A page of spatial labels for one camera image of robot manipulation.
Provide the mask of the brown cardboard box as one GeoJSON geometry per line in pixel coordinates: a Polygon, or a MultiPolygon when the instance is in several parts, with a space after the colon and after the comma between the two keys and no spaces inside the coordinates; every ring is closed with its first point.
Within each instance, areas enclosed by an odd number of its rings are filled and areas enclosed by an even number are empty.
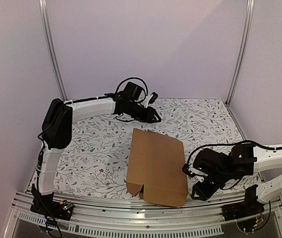
{"type": "Polygon", "coordinates": [[[126,175],[127,191],[149,203],[182,207],[188,196],[183,143],[152,131],[134,129],[126,175]]]}

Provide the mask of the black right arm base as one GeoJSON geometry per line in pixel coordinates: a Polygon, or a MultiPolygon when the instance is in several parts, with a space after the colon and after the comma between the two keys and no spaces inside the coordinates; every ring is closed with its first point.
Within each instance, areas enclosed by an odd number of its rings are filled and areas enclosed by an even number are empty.
{"type": "MultiPolygon", "coordinates": [[[[244,200],[237,203],[222,206],[222,215],[225,221],[241,219],[253,215],[261,217],[264,212],[264,204],[260,203],[256,195],[258,185],[253,185],[246,189],[244,200]]],[[[254,232],[259,225],[259,218],[253,218],[250,221],[238,222],[238,228],[244,233],[254,232]]]]}

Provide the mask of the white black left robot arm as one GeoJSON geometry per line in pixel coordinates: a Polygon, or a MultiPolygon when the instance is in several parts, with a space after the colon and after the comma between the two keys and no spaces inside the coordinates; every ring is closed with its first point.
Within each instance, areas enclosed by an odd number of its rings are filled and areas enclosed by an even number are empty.
{"type": "Polygon", "coordinates": [[[126,114],[139,122],[157,123],[161,118],[150,105],[158,98],[158,94],[148,92],[148,87],[141,87],[131,81],[124,80],[123,90],[80,100],[63,101],[53,99],[42,124],[38,138],[42,148],[36,167],[36,189],[41,195],[53,193],[56,168],[64,149],[72,139],[72,125],[83,119],[102,115],[126,114]]]}

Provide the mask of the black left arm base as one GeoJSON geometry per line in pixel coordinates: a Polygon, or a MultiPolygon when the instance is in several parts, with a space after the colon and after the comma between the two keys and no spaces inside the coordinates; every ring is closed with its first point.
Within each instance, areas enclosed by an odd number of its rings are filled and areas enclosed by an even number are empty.
{"type": "Polygon", "coordinates": [[[31,193],[33,195],[33,202],[30,208],[31,212],[51,218],[67,221],[70,220],[74,209],[74,203],[67,200],[59,202],[53,201],[53,193],[41,195],[34,184],[32,184],[31,193]]]}

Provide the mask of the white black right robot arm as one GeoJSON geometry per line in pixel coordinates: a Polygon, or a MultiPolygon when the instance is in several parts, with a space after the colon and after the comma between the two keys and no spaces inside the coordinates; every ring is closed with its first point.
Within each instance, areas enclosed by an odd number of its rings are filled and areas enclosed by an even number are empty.
{"type": "MultiPolygon", "coordinates": [[[[189,177],[200,177],[200,181],[192,187],[193,200],[210,199],[229,180],[239,181],[244,176],[282,168],[282,144],[264,146],[255,141],[244,140],[231,143],[231,151],[227,155],[212,150],[213,146],[206,144],[197,147],[190,153],[190,158],[182,168],[189,177]]],[[[265,204],[280,194],[282,174],[246,189],[247,198],[239,204],[238,211],[242,216],[249,216],[257,209],[257,202],[265,204]]]]}

